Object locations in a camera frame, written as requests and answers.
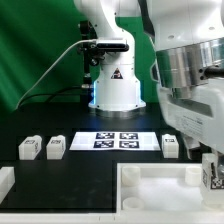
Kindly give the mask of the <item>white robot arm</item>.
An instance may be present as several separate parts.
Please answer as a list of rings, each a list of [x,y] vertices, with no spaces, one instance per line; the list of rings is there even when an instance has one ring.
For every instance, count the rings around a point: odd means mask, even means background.
[[[129,113],[145,106],[134,72],[135,40],[115,19],[142,18],[153,44],[153,79],[164,120],[215,154],[224,178],[224,0],[73,0],[93,26],[100,63],[90,107]]]

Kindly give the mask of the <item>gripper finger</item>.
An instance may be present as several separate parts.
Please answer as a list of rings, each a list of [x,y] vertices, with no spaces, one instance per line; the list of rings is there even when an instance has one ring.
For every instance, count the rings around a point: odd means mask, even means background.
[[[197,160],[200,158],[200,143],[194,138],[183,134],[182,135],[184,146],[187,151],[187,157],[190,160]]]
[[[214,151],[215,156],[215,171],[218,177],[224,177],[224,154]]]

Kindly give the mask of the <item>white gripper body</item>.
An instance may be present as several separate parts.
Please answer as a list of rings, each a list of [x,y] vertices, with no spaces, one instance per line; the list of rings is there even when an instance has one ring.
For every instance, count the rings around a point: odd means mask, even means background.
[[[224,154],[224,78],[192,88],[191,99],[175,99],[160,84],[157,94],[169,126]]]

